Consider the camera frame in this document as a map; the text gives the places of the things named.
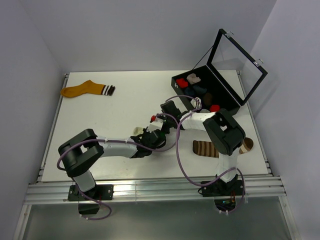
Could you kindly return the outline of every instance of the white tabletop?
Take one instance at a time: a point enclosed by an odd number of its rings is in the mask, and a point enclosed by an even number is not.
[[[113,96],[84,94],[74,98],[63,98],[48,149],[42,181],[70,181],[67,174],[56,167],[59,158],[58,147],[84,129],[93,129],[97,135],[107,138],[127,138],[132,135],[135,127],[147,127],[150,117],[161,112],[160,104],[176,95],[171,87],[171,77],[183,72],[186,70],[70,73],[67,87],[92,80],[98,84],[114,85],[116,89]],[[241,90],[235,70],[222,70],[220,73],[234,88]],[[174,102],[181,111],[185,110],[178,98]],[[242,106],[234,118],[242,126],[246,136],[254,142],[250,152],[239,155],[238,168],[245,175],[268,174],[247,105]],[[173,130],[169,136],[167,135],[167,143],[174,141],[175,132]],[[193,140],[210,141],[204,131],[181,131],[179,152],[186,173],[190,177],[214,176],[218,159],[194,154]],[[103,157],[90,168],[90,171],[96,180],[183,177],[175,148],[163,153],[153,152],[144,158]]]

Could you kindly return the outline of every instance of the metal clip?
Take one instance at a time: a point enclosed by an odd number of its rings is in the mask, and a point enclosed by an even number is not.
[[[227,38],[231,38],[231,35],[235,35],[232,31],[228,31],[226,34],[225,34],[225,36],[227,37]]]
[[[253,64],[256,66],[256,67],[260,67],[261,64],[264,64],[264,61],[262,61],[260,58],[256,61],[253,62]]]

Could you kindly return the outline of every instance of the clear lid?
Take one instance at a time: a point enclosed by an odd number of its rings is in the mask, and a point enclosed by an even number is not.
[[[234,97],[243,106],[268,74],[232,37],[231,33],[220,29],[206,65]],[[236,70],[241,77],[244,91],[238,82],[224,79],[218,70]]]

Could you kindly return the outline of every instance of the metal rail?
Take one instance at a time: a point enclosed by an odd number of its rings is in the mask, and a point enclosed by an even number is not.
[[[196,182],[212,179],[210,177],[193,178]],[[77,204],[67,200],[71,182],[39,182],[29,185],[24,205]],[[110,203],[177,201],[208,199],[198,194],[199,187],[184,178],[151,180],[97,181],[97,184],[114,185],[113,199]],[[245,177],[248,197],[286,196],[279,176]]]

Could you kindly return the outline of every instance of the white backdrop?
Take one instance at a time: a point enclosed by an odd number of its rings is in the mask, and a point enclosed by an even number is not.
[[[248,52],[276,0],[21,0],[66,72],[191,69],[219,28]]]
[[[252,51],[269,75],[250,105],[302,239],[320,236],[320,2],[277,1]]]
[[[63,75],[17,0],[0,7],[0,239],[12,239],[37,179]]]

